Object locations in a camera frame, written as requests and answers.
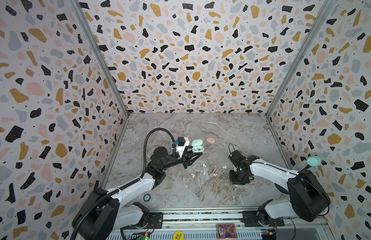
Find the mint green earbud case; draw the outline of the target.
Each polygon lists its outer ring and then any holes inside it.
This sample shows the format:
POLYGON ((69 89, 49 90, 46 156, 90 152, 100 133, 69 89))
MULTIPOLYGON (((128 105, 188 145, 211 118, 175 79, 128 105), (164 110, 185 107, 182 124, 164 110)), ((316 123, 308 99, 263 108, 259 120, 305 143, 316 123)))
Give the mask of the mint green earbud case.
POLYGON ((205 150, 203 143, 202 139, 193 140, 191 143, 193 153, 202 153, 205 150))

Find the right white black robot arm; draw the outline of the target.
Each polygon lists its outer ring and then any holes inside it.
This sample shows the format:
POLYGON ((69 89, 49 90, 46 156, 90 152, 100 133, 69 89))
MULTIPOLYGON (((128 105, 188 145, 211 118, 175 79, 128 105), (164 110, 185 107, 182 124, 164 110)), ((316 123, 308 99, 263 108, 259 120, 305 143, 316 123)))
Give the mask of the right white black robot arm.
POLYGON ((300 171, 289 170, 266 162, 251 155, 243 156, 235 150, 229 155, 235 169, 230 171, 230 181, 234 185, 249 184, 256 177, 275 184, 287 199, 268 200, 258 208, 257 218, 261 225, 268 226, 272 221, 282 218, 299 217, 312 222, 316 217, 326 215, 331 201, 311 167, 318 167, 322 160, 318 156, 308 158, 308 164, 300 171))

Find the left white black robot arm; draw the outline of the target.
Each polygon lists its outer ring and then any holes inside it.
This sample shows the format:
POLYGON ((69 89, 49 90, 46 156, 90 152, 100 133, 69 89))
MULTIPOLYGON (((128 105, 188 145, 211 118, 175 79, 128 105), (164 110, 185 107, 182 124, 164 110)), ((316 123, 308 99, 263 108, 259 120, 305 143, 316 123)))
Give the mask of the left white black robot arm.
POLYGON ((175 147, 169 154, 165 147, 153 151, 150 162, 146 165, 144 175, 128 183, 104 190, 96 188, 90 193, 75 216, 71 239, 77 236, 85 240, 105 240, 115 229, 147 223, 149 210, 136 202, 126 206, 139 195, 154 189, 166 177, 165 170, 182 165, 191 166, 202 153, 195 153, 191 146, 175 147))

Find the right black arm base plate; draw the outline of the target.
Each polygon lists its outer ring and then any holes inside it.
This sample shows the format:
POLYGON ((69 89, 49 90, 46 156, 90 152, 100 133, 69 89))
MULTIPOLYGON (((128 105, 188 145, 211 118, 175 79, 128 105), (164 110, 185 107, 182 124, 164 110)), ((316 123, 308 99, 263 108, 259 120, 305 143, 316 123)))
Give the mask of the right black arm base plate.
POLYGON ((242 223, 245 227, 284 227, 282 219, 271 219, 266 212, 262 211, 243 211, 242 223))

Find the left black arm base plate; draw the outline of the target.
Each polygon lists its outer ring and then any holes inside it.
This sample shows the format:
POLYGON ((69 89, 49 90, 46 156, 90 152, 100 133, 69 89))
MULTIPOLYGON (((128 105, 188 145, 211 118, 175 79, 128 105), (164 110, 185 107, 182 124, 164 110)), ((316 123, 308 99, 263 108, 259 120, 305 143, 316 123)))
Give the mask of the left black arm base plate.
POLYGON ((136 225, 129 225, 124 227, 125 230, 149 230, 149 229, 161 229, 163 224, 163 212, 148 213, 142 218, 136 225))

